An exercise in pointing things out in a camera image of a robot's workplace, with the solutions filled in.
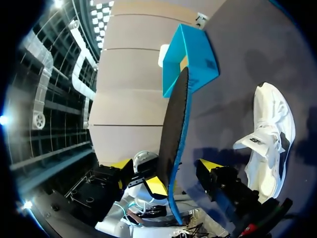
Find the tabletop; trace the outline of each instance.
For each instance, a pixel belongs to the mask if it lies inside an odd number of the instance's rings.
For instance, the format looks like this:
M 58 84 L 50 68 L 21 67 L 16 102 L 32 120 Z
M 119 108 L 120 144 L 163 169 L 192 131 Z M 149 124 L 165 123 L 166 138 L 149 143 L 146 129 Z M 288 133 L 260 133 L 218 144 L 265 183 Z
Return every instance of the tabletop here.
M 317 160 L 317 61 L 295 24 L 269 1 L 227 0 L 204 28 L 220 76 L 193 94 L 192 110 L 177 179 L 185 191 L 229 232 L 233 225 L 205 195 L 194 162 L 203 158 L 232 165 L 246 182 L 250 150 L 233 143 L 254 130 L 253 96 L 264 81 L 284 95 L 292 111 L 296 138 L 287 162 L 280 202 L 293 200 L 291 213 L 305 213 L 313 202 Z M 293 220 L 280 223 L 280 236 Z

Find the wire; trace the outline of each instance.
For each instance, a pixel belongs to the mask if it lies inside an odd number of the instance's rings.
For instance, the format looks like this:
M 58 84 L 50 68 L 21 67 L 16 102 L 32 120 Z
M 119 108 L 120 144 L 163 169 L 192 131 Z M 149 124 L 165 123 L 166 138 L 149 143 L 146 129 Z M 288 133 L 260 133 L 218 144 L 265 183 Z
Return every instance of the wire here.
M 190 206 L 190 207 L 193 207 L 193 208 L 197 209 L 197 206 L 193 206 L 193 205 L 191 205 L 191 204 L 188 204 L 187 202 L 177 201 L 176 203 L 183 203 L 183 204 L 186 204 L 186 205 L 188 205 L 188 206 Z
M 123 210 L 124 216 L 126 215 L 125 209 L 120 204 L 115 202 L 114 205 L 117 205 L 118 207 L 120 207 Z
M 138 207 L 142 208 L 139 204 L 138 204 L 138 199 L 136 198 L 135 200 L 135 203 L 137 204 Z M 144 207 L 143 207 L 143 211 L 139 210 L 139 212 L 141 212 L 142 214 L 144 214 L 146 212 L 146 203 L 145 201 L 143 201 L 144 203 Z

